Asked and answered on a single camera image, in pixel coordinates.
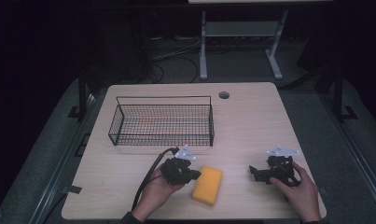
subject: tabletop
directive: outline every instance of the tabletop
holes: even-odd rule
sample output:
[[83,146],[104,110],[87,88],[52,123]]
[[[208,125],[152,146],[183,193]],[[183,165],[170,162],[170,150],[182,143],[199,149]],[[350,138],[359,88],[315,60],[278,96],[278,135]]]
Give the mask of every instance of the tabletop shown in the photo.
[[[225,91],[230,97],[221,99]],[[203,165],[223,171],[214,206],[191,199],[190,181],[150,218],[154,219],[266,219],[296,218],[297,214],[275,186],[256,182],[249,165],[268,169],[266,151],[293,148],[293,159],[311,175],[299,141],[272,83],[199,83],[122,85],[108,89],[102,108],[63,206],[66,219],[122,218],[131,210],[134,195],[150,166],[168,147],[114,146],[108,131],[118,96],[211,96],[215,138],[212,147],[191,147],[198,158],[190,169]],[[169,104],[182,104],[171,98]],[[327,213],[319,197],[321,216]]]

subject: yellow sponge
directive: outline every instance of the yellow sponge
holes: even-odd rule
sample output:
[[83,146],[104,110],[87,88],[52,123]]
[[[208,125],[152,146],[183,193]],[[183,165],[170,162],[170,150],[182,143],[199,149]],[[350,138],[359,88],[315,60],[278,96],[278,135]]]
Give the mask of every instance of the yellow sponge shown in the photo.
[[214,206],[221,178],[221,170],[203,166],[202,174],[197,179],[196,187],[191,196],[193,200]]

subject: gray floor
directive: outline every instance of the gray floor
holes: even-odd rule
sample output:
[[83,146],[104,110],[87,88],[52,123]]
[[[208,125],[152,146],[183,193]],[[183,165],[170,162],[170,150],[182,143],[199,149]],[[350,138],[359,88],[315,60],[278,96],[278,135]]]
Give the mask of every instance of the gray floor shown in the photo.
[[[229,51],[214,50],[208,55],[209,77],[205,82],[270,81],[283,86],[306,74],[296,66],[304,42],[282,42],[276,59],[285,78],[274,80],[263,51],[269,41],[232,39],[223,42],[221,49]],[[161,55],[191,46],[191,43],[194,42],[158,40],[153,47],[154,52]],[[159,83],[187,83],[196,76],[197,51],[178,57],[190,61],[176,58],[156,63],[164,72]],[[161,70],[155,66],[154,76],[143,83],[151,83],[159,77]],[[355,89],[344,82],[344,104],[352,107],[358,119],[346,120],[340,125],[328,108],[331,92],[325,95],[316,93],[313,89],[316,80],[313,78],[294,90],[279,92],[320,188],[327,220],[331,223],[376,223],[376,200],[353,156],[351,143],[346,141],[342,132],[346,129],[355,140],[376,176],[376,121],[360,102]],[[197,77],[193,82],[202,80]],[[83,153],[84,148],[78,145],[85,134],[91,132],[105,94],[106,89],[91,98],[88,115],[82,122],[77,122],[77,119],[67,117],[71,107],[78,105],[77,82],[71,84],[5,198],[0,208],[0,223],[42,223],[52,207],[55,209],[47,223],[117,223],[116,220],[65,220],[61,217],[63,200],[54,206],[62,198],[64,188],[72,183],[80,162],[80,157],[74,155],[77,150]],[[265,223],[299,222],[265,220]]]

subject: wire basket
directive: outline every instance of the wire basket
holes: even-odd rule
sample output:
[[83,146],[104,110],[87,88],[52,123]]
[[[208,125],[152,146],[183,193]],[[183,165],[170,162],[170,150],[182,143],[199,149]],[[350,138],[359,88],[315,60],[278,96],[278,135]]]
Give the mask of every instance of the wire basket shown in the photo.
[[[122,105],[121,98],[208,98],[208,104]],[[212,146],[214,119],[210,96],[117,97],[109,130],[114,146]]]

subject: hand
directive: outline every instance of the hand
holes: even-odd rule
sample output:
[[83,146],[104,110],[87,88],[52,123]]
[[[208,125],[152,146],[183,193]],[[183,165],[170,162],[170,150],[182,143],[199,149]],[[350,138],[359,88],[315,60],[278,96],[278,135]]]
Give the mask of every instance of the hand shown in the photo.
[[319,213],[318,188],[307,175],[305,169],[298,166],[294,161],[292,161],[292,164],[300,175],[298,187],[290,188],[274,177],[270,178],[270,182],[284,193],[303,222],[319,221],[321,215]]
[[149,178],[141,194],[141,199],[132,210],[132,215],[144,222],[154,211],[162,207],[170,196],[185,185],[171,185],[161,175],[158,167]]

